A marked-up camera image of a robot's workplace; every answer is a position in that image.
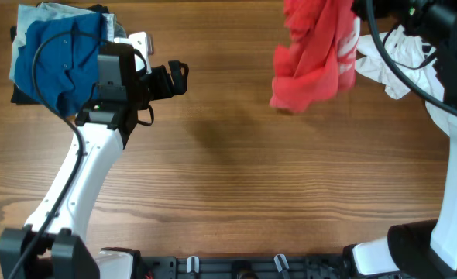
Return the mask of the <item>red t-shirt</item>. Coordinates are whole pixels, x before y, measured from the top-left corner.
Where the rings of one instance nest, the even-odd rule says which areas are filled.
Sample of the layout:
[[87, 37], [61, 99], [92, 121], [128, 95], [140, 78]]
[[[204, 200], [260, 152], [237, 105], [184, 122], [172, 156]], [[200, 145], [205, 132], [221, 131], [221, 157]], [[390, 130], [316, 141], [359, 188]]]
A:
[[353, 88], [360, 18], [352, 0], [285, 0], [284, 25], [290, 46], [273, 55], [270, 106], [304, 112], [314, 102]]

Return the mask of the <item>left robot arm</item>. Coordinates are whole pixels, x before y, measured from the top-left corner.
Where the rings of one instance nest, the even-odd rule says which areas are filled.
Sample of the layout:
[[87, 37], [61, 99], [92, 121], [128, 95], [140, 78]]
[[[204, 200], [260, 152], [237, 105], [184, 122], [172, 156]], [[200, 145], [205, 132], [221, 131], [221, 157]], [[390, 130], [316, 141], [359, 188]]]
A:
[[141, 68], [143, 54], [127, 43], [106, 43], [98, 55], [98, 80], [71, 124], [72, 145], [50, 190], [21, 229], [0, 236], [5, 278], [145, 278], [138, 250], [104, 248], [92, 256], [85, 244], [91, 212], [104, 180], [126, 147], [138, 114], [150, 102], [187, 92], [189, 67], [179, 60]]

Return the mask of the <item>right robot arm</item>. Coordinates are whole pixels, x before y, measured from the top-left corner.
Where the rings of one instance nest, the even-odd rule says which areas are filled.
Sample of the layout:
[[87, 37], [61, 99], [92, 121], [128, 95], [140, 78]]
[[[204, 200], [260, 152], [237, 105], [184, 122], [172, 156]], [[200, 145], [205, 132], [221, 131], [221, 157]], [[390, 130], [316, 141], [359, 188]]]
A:
[[[391, 226], [386, 236], [347, 246], [343, 272], [349, 278], [405, 275], [457, 278], [457, 1], [355, 1], [352, 11], [369, 25], [370, 35], [393, 74], [427, 102], [432, 122], [448, 137], [448, 167], [442, 206], [436, 219]], [[434, 96], [415, 84], [385, 47], [377, 20], [391, 16], [408, 36], [435, 49], [435, 78], [444, 91]]]

